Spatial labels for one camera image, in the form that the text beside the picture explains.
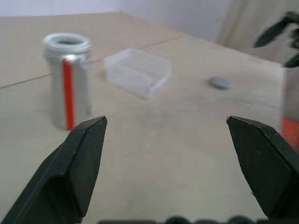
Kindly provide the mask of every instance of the table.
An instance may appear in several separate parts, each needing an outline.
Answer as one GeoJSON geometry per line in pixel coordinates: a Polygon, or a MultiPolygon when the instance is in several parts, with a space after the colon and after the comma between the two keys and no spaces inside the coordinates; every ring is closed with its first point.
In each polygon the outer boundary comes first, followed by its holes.
{"type": "MultiPolygon", "coordinates": [[[[103,61],[92,63],[93,114],[106,115],[108,125],[83,223],[165,221],[173,215],[191,221],[263,218],[240,170],[226,118],[254,119],[279,130],[284,70],[182,34],[142,50],[173,65],[173,76],[151,100],[108,84],[103,61]],[[213,89],[210,76],[234,86],[213,89]]],[[[49,93],[49,76],[0,89],[0,218],[68,134],[51,124],[49,93]]]]}
{"type": "Polygon", "coordinates": [[[54,32],[89,37],[94,62],[182,35],[124,13],[1,17],[0,88],[47,75],[42,39],[54,32]]]}

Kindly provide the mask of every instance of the can rim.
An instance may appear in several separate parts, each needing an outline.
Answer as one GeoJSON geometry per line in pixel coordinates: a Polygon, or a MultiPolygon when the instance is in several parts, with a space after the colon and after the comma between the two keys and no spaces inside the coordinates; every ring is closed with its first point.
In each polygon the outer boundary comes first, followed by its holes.
{"type": "Polygon", "coordinates": [[[50,34],[43,39],[43,44],[51,50],[66,53],[85,52],[91,45],[88,38],[72,33],[50,34]]]}

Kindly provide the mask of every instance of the red stripe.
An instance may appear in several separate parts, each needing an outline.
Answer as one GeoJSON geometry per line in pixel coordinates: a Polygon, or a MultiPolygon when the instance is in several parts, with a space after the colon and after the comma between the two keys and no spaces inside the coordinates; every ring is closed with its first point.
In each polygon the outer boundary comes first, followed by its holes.
{"type": "Polygon", "coordinates": [[[285,140],[299,151],[299,123],[288,118],[283,122],[285,140]]]}
{"type": "Polygon", "coordinates": [[[64,79],[65,122],[67,129],[71,130],[75,123],[72,92],[72,69],[71,65],[65,59],[62,61],[62,72],[64,79]]]}

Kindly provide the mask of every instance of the plastic box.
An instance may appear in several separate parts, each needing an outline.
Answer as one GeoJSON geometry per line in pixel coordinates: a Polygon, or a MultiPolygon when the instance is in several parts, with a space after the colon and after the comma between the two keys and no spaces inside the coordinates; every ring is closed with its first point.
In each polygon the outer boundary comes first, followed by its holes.
{"type": "Polygon", "coordinates": [[[141,50],[127,49],[105,58],[107,80],[149,99],[171,76],[171,63],[141,50]]]}

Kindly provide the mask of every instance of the white wall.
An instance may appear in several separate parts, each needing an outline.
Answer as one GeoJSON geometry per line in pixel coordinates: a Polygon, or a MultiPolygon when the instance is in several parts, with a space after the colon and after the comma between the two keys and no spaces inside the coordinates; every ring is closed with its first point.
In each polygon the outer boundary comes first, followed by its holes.
{"type": "Polygon", "coordinates": [[[121,11],[215,41],[231,0],[121,0],[121,11]]]}
{"type": "Polygon", "coordinates": [[[0,16],[105,13],[119,8],[119,0],[0,0],[0,16]]]}
{"type": "Polygon", "coordinates": [[[88,14],[123,11],[215,41],[231,0],[0,0],[0,16],[88,14]]]}

